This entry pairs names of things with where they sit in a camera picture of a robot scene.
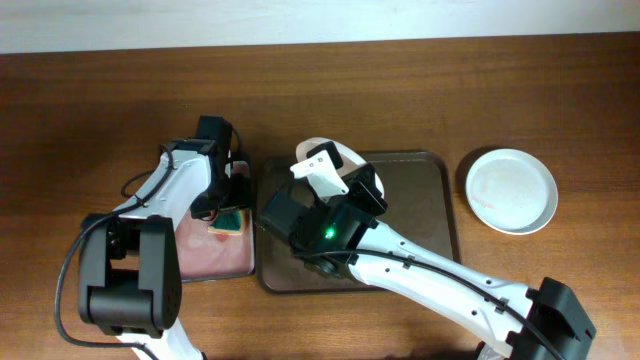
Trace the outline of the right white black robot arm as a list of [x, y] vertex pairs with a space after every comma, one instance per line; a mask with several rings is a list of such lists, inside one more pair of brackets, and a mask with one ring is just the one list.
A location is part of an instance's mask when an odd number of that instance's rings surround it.
[[570, 287], [490, 277], [406, 239], [380, 221], [388, 208], [382, 182], [350, 148], [307, 139], [290, 171], [258, 224], [310, 270], [407, 297], [476, 335], [486, 355], [587, 357], [596, 328]]

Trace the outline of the green yellow sponge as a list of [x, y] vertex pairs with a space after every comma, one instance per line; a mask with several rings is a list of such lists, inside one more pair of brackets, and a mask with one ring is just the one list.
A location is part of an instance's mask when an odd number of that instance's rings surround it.
[[216, 215], [207, 227], [207, 231], [213, 234], [239, 235], [246, 228], [244, 210], [235, 210]]

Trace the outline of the pink white plate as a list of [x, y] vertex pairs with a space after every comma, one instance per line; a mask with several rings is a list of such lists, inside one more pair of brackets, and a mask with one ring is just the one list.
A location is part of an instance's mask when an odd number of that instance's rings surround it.
[[[316, 147], [329, 143], [334, 145], [342, 166], [338, 167], [331, 158], [328, 150], [321, 149], [316, 155], [309, 152]], [[309, 138], [296, 147], [297, 162], [290, 167], [296, 180], [307, 180], [312, 190], [323, 202], [332, 197], [349, 193], [346, 176], [367, 165], [367, 162], [349, 147], [322, 137]]]

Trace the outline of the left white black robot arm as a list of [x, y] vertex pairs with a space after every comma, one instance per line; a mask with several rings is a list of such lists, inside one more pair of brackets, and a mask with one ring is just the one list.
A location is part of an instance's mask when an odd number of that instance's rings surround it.
[[184, 216], [211, 223], [251, 205], [248, 160], [233, 125], [201, 116], [191, 138], [162, 146], [157, 168], [126, 202], [91, 214], [75, 243], [81, 320], [141, 359], [202, 359], [179, 322], [182, 280], [176, 229]]

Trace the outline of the pale green plate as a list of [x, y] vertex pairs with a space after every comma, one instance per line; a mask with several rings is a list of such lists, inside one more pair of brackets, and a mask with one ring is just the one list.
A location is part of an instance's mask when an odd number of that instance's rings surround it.
[[549, 169], [536, 157], [516, 149], [496, 149], [473, 162], [465, 194], [476, 217], [510, 235], [535, 233], [553, 219], [559, 191]]

